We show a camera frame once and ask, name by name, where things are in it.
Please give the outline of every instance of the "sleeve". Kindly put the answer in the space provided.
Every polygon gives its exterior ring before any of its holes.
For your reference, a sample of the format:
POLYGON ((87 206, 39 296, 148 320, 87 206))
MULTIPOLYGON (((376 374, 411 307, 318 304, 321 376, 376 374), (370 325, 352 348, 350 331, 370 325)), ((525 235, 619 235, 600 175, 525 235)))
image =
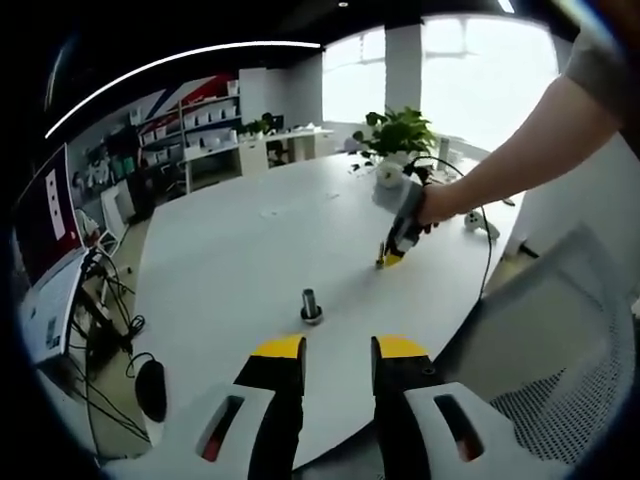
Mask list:
POLYGON ((629 106, 635 104, 632 99, 638 89, 631 73, 613 52, 599 48, 585 32, 578 35, 564 74, 620 119, 632 113, 629 106))

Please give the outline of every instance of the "window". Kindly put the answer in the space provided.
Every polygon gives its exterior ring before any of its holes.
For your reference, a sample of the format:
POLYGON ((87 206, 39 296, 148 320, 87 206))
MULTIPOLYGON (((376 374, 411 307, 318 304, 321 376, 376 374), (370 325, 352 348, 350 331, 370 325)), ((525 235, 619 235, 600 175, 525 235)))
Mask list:
POLYGON ((322 60, 322 118, 363 123, 371 111, 384 111, 384 28, 329 45, 322 60))
POLYGON ((546 28, 483 16, 425 18, 423 115, 436 132, 491 151, 522 124, 558 75, 546 28))

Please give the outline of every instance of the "computer mouse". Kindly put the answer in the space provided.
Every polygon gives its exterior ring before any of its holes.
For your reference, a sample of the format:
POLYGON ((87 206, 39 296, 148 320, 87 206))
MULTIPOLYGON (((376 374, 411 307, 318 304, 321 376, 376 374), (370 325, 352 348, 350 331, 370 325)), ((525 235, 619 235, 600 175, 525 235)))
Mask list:
POLYGON ((164 383, 164 366, 157 360, 149 360, 140 367, 135 380, 138 405, 154 422, 164 421, 167 415, 167 391, 164 383))

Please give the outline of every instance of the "white device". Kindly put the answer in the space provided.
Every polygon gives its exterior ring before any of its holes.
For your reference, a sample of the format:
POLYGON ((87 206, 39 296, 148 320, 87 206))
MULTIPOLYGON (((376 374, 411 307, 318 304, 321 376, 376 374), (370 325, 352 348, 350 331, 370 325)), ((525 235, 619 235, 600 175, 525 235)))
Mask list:
POLYGON ((485 230, 491 240, 497 240, 498 237, 500 237, 500 231, 496 228, 496 226, 488 220, 485 225, 484 218, 482 218, 482 215, 475 210, 472 210, 465 215, 464 226, 470 232, 478 228, 485 230))

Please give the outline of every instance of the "human hand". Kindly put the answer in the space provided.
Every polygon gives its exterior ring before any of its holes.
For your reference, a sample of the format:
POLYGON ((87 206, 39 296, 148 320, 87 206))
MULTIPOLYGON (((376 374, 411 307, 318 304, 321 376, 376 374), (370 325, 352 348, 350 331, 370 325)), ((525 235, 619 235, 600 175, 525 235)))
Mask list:
POLYGON ((451 185, 427 185, 424 187, 424 203, 418 210, 418 221, 429 233, 431 227, 459 213, 456 189, 451 185))

